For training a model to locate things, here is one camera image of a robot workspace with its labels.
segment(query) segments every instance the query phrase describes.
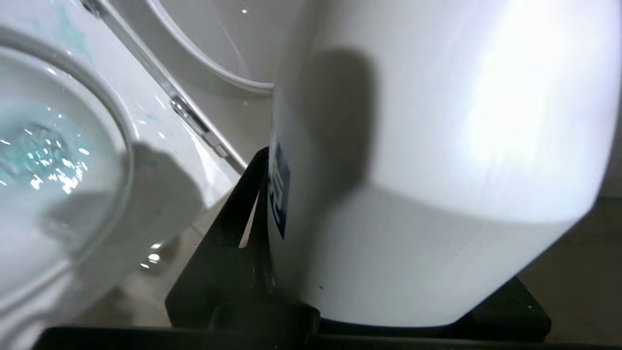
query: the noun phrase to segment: floor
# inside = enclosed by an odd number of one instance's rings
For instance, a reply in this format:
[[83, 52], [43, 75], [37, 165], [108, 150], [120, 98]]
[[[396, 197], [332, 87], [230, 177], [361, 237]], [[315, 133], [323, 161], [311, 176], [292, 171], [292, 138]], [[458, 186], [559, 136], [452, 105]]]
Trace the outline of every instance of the floor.
[[[164, 298], [216, 210], [146, 262], [75, 321], [98, 326], [170, 326]], [[622, 200], [594, 209], [519, 275], [552, 319], [550, 343], [622, 346]]]

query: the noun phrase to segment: white toilet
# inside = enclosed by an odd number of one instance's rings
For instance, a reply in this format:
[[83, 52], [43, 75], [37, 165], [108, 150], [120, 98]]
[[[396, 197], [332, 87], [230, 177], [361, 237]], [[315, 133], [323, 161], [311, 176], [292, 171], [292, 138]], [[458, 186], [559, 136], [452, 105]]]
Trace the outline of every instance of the white toilet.
[[242, 167], [82, 3], [1, 2], [0, 348], [27, 349], [222, 200]]

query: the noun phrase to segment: toilet seat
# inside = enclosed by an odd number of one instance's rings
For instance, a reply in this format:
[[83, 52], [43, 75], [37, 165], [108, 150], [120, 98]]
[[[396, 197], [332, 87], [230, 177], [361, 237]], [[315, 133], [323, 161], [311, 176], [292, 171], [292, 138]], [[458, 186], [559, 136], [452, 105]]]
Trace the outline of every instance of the toilet seat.
[[0, 295], [0, 348], [15, 349], [29, 348], [39, 331], [89, 307], [154, 243], [175, 237], [224, 198], [239, 174], [184, 124], [168, 94], [79, 1], [2, 6], [0, 47], [53, 63], [86, 86], [121, 120], [134, 156], [126, 208], [110, 232], [80, 250], [83, 258], [68, 255], [35, 287], [11, 298]]

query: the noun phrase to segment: white plastic bottle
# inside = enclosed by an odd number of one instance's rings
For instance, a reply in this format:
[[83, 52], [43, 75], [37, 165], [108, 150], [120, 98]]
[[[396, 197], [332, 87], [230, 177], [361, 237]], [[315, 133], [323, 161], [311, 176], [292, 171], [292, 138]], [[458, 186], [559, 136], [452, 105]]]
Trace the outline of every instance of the white plastic bottle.
[[276, 282], [335, 321], [439, 326], [592, 206], [620, 2], [311, 2], [276, 80]]

